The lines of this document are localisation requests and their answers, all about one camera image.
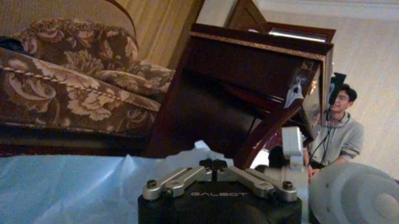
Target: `blue plastic sheet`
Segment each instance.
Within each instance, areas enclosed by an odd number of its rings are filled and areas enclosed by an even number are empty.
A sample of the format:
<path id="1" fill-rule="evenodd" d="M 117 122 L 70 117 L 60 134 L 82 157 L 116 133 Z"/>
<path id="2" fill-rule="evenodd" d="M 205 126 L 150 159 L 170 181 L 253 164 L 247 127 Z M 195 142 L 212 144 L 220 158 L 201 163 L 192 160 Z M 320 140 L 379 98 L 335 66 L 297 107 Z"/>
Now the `blue plastic sheet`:
<path id="1" fill-rule="evenodd" d="M 0 224 L 133 224 L 149 179 L 203 159 L 232 160 L 203 141 L 165 159 L 16 156 L 0 159 Z"/>

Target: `chair backrest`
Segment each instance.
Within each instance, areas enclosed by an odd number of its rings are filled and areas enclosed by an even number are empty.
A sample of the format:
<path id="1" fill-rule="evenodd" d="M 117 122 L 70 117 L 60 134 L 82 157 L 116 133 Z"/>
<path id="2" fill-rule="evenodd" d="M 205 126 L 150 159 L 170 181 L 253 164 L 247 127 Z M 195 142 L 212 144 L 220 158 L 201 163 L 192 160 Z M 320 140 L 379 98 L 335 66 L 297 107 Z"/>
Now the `chair backrest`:
<path id="1" fill-rule="evenodd" d="M 130 71 L 137 64 L 134 37 L 116 26 L 50 19 L 32 23 L 13 37 L 34 58 L 89 76 L 100 70 Z"/>

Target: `crown molding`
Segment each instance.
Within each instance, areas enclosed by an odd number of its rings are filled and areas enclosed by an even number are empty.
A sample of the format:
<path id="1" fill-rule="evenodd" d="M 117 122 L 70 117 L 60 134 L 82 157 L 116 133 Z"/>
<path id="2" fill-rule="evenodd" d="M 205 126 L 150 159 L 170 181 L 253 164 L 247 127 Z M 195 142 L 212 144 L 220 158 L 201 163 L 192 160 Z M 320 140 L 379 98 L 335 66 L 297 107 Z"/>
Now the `crown molding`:
<path id="1" fill-rule="evenodd" d="M 261 11 L 399 21 L 397 0 L 255 0 Z"/>

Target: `man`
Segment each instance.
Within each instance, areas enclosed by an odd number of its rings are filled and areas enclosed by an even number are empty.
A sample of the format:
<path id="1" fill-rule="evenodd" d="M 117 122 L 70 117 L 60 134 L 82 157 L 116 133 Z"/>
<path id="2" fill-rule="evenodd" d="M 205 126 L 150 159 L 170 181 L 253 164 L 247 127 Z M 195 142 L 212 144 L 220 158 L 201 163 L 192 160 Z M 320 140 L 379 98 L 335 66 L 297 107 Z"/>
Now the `man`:
<path id="1" fill-rule="evenodd" d="M 364 139 L 363 125 L 355 121 L 347 109 L 353 105 L 357 94 L 343 84 L 329 109 L 327 124 L 321 127 L 315 141 L 304 149 L 304 164 L 309 179 L 329 164 L 341 164 L 360 154 Z"/>

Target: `floral sofa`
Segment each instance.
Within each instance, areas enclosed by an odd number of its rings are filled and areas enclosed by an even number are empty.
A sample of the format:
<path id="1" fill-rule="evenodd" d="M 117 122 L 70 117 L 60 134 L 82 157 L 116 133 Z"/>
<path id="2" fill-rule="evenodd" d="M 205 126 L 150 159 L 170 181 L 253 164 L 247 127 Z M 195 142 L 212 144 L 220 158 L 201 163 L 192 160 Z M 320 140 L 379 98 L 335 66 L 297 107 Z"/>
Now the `floral sofa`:
<path id="1" fill-rule="evenodd" d="M 134 37 L 81 20 L 37 21 L 0 48 L 0 123 L 145 136 L 173 71 L 137 60 Z"/>

